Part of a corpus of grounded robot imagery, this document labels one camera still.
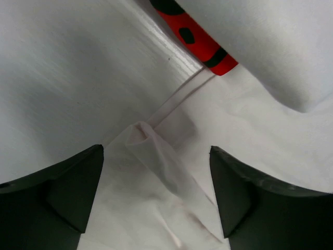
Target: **black spot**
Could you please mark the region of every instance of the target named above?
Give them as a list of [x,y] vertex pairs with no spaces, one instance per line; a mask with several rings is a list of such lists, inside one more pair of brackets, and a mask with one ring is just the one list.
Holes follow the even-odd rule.
[[215,54],[207,61],[203,61],[203,64],[208,68],[213,68],[218,65],[228,53],[221,47],[215,52]]
[[194,44],[194,36],[189,28],[180,28],[179,35],[181,35],[182,39],[186,44]]
[[150,2],[156,10],[167,15],[176,16],[185,13],[175,0],[150,0]]

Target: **white surface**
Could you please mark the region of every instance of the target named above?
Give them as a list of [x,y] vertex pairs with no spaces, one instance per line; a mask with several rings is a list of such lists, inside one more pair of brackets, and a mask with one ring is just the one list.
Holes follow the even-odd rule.
[[105,162],[78,250],[228,250],[217,207],[146,123],[105,148]]
[[281,103],[308,111],[333,92],[333,1],[177,2]]
[[164,106],[172,111],[158,111],[149,123],[212,200],[211,145],[291,184],[333,193],[333,98],[298,113],[238,65],[222,77],[201,72]]
[[141,7],[0,1],[0,183],[109,142],[201,68]]

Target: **white cloth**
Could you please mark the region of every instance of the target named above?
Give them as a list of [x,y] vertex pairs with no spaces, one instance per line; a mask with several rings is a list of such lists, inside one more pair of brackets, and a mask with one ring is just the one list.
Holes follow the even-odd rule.
[[202,67],[149,9],[138,0],[0,1],[0,183],[112,141]]
[[211,199],[211,145],[291,184],[333,193],[333,98],[298,113],[238,65],[222,77],[201,72],[160,110],[149,123]]
[[172,148],[146,123],[105,148],[78,250],[227,250],[217,207]]
[[177,2],[281,103],[309,111],[333,92],[333,1]]

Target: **red handle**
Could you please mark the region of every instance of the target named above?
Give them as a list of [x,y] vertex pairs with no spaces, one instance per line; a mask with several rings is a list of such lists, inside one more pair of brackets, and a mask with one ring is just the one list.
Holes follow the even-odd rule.
[[150,0],[178,39],[213,73],[221,76],[236,62],[174,0]]

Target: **black plastic part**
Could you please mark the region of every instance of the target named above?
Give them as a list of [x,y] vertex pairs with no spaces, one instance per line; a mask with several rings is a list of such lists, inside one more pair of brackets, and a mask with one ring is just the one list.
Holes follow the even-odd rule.
[[[211,149],[210,168],[222,228],[231,250],[332,249],[332,194],[302,187],[294,190],[295,186],[251,168],[218,147]],[[239,184],[235,174],[243,184]],[[231,205],[237,200],[230,197],[231,192],[239,192],[235,189],[241,191],[238,198],[244,199],[245,206],[248,207],[248,200],[252,203],[242,218],[235,204]],[[234,217],[240,222],[232,229]]]
[[95,145],[0,187],[0,249],[74,250],[91,212],[103,166]]

